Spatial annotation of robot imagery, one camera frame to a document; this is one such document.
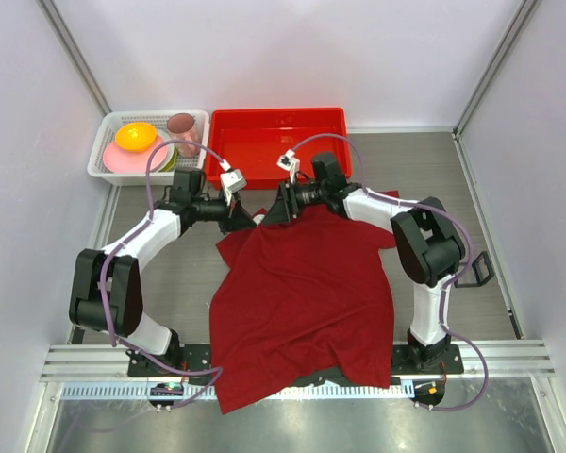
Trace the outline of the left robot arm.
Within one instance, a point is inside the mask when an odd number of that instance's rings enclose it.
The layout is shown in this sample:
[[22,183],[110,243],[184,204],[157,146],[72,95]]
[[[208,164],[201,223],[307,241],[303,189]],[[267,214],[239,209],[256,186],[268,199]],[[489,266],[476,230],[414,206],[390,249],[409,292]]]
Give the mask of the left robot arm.
[[206,179],[200,170],[176,170],[164,195],[150,200],[149,210],[132,230],[101,249],[82,250],[75,261],[70,320],[144,355],[164,377],[181,367],[179,339],[145,312],[142,270],[197,222],[215,222],[223,233],[256,225],[241,204],[239,192],[246,182],[240,170],[221,174],[215,197],[203,192]]

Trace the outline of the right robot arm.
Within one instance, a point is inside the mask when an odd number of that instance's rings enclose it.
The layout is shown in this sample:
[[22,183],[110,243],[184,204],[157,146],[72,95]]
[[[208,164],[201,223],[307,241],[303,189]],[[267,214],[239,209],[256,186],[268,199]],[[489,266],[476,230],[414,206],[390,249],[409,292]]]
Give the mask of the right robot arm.
[[284,224],[301,216],[308,206],[324,205],[334,214],[363,222],[393,235],[403,270],[413,282],[414,310],[408,329],[408,364],[426,373],[442,362],[451,344],[447,299],[466,250],[440,200],[421,202],[384,195],[350,182],[334,154],[311,159],[313,177],[299,179],[300,160],[291,150],[277,166],[289,173],[280,183],[274,204],[263,222]]

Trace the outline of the red t-shirt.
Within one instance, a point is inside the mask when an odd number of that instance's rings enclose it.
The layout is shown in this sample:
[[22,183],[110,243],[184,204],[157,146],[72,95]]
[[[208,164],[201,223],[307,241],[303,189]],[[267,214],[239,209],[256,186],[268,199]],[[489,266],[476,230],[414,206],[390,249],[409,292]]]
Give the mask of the red t-shirt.
[[324,206],[219,241],[228,272],[211,300],[209,334],[222,413],[332,367],[388,387],[394,305],[380,254],[394,246],[389,231]]

